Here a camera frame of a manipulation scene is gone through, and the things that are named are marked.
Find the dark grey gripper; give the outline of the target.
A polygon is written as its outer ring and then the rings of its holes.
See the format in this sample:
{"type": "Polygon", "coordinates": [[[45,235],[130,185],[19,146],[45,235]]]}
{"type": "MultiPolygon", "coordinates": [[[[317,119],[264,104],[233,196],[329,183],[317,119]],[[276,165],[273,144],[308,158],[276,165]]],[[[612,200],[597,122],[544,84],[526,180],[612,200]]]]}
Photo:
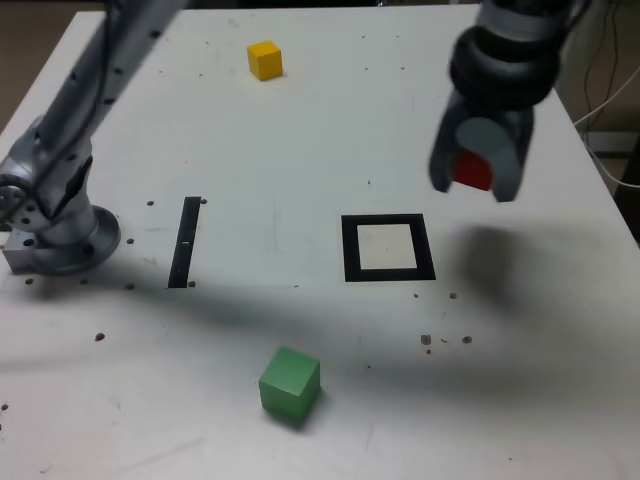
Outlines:
{"type": "Polygon", "coordinates": [[[494,198],[501,203],[514,201],[522,183],[533,126],[532,110],[466,106],[464,97],[451,96],[429,158],[433,187],[444,193],[450,189],[462,147],[488,164],[494,198]]]}

